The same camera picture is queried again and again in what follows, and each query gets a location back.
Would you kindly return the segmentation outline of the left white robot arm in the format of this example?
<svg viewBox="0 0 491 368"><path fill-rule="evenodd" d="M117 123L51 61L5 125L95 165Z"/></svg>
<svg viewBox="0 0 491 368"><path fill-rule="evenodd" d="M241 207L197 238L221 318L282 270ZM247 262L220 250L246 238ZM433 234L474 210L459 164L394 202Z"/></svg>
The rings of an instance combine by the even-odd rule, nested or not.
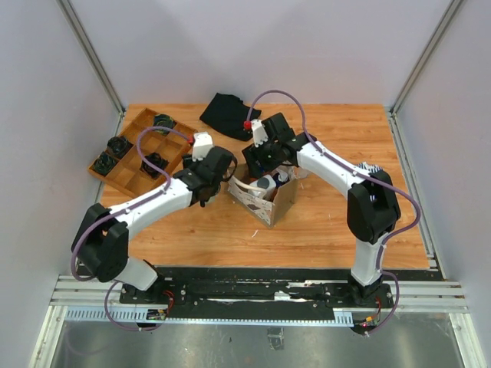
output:
<svg viewBox="0 0 491 368"><path fill-rule="evenodd" d="M129 256L130 240L174 212L205 206L232 178L227 172L236 164L231 152L214 146L204 159L186 159L184 169L156 189L112 208L92 205L71 246L73 276L79 281L119 281L136 288L147 303L159 301L164 284L149 262Z"/></svg>

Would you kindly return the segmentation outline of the wooden compartment tray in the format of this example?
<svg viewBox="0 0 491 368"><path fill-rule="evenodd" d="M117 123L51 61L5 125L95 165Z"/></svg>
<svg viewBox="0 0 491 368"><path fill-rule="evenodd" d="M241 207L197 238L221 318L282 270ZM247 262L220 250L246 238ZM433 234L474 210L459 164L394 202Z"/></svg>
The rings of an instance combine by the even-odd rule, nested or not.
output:
<svg viewBox="0 0 491 368"><path fill-rule="evenodd" d="M117 159L118 164L106 176L93 171L93 164L102 152L107 153L107 142L102 152L89 165L88 172L104 184L101 197L98 199L102 205L110 207L161 186L166 180L161 172L173 174L179 169L183 155L190 152L190 137L197 130L178 121L170 113L164 114L171 116L176 121L176 126L173 129L154 127L153 118L157 114L161 113L144 107L136 116L129 119L123 129L115 135L125 136L133 146L122 159ZM165 170L147 162L160 172L157 179L151 179L140 170L141 163L146 161L145 156L151 153L159 153L169 162Z"/></svg>

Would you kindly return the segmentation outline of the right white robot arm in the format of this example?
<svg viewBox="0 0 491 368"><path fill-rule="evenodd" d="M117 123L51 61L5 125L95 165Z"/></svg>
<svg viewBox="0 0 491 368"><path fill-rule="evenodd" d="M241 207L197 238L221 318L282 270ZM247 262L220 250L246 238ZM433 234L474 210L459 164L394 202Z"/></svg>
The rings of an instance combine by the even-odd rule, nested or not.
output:
<svg viewBox="0 0 491 368"><path fill-rule="evenodd" d="M383 241L400 218L390 176L382 169L371 172L349 163L309 133L295 133L282 113L245 121L243 127L253 138L242 151L251 176L258 178L289 163L315 174L344 196L348 228L356 240L348 299L358 307L369 304L382 284Z"/></svg>

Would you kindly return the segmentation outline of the printed canvas tote bag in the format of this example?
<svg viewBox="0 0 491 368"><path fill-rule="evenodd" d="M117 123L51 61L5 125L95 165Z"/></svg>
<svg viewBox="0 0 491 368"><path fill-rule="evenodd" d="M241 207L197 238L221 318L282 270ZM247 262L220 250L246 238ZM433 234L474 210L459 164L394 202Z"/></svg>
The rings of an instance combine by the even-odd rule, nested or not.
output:
<svg viewBox="0 0 491 368"><path fill-rule="evenodd" d="M255 179L243 163L230 179L228 193L263 225L273 228L295 204L298 179L294 168L288 166Z"/></svg>

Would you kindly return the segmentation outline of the orange bottle dark cap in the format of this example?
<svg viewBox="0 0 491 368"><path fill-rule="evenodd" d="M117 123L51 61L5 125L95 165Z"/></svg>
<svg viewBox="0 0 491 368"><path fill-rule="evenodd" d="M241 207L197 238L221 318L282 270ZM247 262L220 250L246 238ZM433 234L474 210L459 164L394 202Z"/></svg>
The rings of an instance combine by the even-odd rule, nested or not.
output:
<svg viewBox="0 0 491 368"><path fill-rule="evenodd" d="M280 172L278 174L278 181L281 183L287 183L289 181L289 176L286 172Z"/></svg>

